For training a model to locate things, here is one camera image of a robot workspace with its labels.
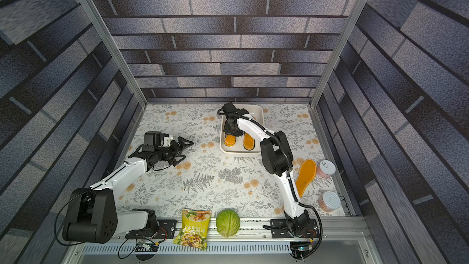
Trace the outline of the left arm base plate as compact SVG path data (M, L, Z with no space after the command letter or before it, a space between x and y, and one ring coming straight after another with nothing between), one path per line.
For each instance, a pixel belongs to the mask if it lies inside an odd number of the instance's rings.
M177 220L151 220L143 229L128 232L125 238L127 240L173 239L177 222Z

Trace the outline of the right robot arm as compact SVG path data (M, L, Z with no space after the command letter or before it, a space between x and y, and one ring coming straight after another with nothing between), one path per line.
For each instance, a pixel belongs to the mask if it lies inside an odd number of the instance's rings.
M292 237L301 237L309 229L311 210L316 216L318 231L322 237L322 222L315 207L303 204L299 200L299 192L293 182L293 154L284 132L274 132L254 119L248 110L237 108L232 102L226 103L217 112L224 116L228 134L240 136L242 133L254 138L260 144L261 160L265 170L276 178L284 203L286 227Z

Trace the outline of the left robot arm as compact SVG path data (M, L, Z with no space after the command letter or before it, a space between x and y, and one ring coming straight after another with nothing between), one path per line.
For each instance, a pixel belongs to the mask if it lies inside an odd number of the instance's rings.
M169 167L185 159L183 150L194 143L171 134L146 132L144 141L123 164L111 174L88 188L77 188L65 204L67 214L62 235L56 241L63 245L79 243L107 243L114 235L124 233L127 238L151 239L160 225L153 210L137 209L118 213L119 196L135 179L154 169L158 162Z

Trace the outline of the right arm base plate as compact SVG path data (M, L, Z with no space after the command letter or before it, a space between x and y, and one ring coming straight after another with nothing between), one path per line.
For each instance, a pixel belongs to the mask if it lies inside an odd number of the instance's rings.
M285 218L271 219L265 229L271 232L274 239L319 239L321 238L320 228L315 219L309 219L306 223L299 225Z

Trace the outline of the orange insole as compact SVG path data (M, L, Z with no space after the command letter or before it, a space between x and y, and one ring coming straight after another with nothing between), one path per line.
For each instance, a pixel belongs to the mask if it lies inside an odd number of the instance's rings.
M301 198L309 184L314 180L316 176L316 162L313 160L305 160L300 168L298 177L296 179L296 188Z
M255 148L255 139L251 137L248 133L244 133L243 147L247 151L252 151Z
M237 137L231 134L226 134L224 139L224 145L226 147L233 147L236 144Z

